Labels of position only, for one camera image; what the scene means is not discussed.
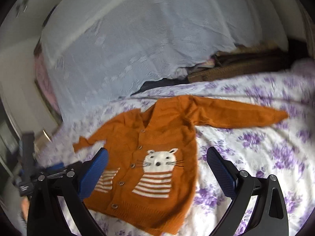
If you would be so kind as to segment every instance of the orange cardigan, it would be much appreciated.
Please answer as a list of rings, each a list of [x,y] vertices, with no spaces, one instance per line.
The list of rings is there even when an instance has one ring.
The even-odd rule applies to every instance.
[[[106,140],[109,153],[106,170],[84,202],[152,235],[176,234],[195,194],[194,125],[264,127],[287,117],[272,108],[195,96],[163,98],[145,112],[123,112],[73,145],[77,152]]]

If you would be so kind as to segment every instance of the bolt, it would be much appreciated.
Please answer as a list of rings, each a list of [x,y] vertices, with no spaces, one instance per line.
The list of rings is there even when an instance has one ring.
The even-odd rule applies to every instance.
[[[275,175],[270,175],[270,179],[271,179],[272,181],[277,181],[277,177],[276,177]]]
[[[239,174],[240,174],[242,177],[247,177],[247,176],[248,176],[248,173],[247,173],[247,171],[245,171],[245,170],[241,170]]]
[[[67,173],[67,177],[73,177],[74,176],[74,171],[69,171],[68,173]]]
[[[39,177],[38,177],[38,181],[43,181],[45,179],[45,176],[44,175],[40,175]]]

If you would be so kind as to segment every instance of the cat ear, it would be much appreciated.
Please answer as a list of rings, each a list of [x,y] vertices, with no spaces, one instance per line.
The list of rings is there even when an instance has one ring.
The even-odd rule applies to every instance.
[[[177,150],[178,150],[178,148],[173,148],[173,149],[169,150],[169,153],[174,154],[174,153],[176,153]]]

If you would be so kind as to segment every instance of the cat face design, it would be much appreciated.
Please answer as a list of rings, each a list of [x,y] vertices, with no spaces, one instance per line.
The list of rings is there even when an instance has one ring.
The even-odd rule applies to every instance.
[[[156,152],[149,150],[148,155],[143,161],[144,172],[168,172],[174,169],[176,165],[176,157],[174,153],[178,148],[173,148],[169,151]]]

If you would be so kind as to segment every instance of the sweater sleeve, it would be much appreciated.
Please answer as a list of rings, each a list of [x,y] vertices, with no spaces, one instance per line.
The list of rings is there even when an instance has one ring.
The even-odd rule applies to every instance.
[[[115,125],[123,123],[123,115],[120,114],[113,119],[109,120],[101,126],[92,136],[88,139],[84,137],[79,138],[79,142],[73,145],[74,152],[76,153],[82,148],[94,145],[97,141],[106,140],[109,135],[114,131]]]
[[[288,118],[285,111],[236,101],[180,96],[179,102],[187,120],[194,125],[216,128],[265,127]]]

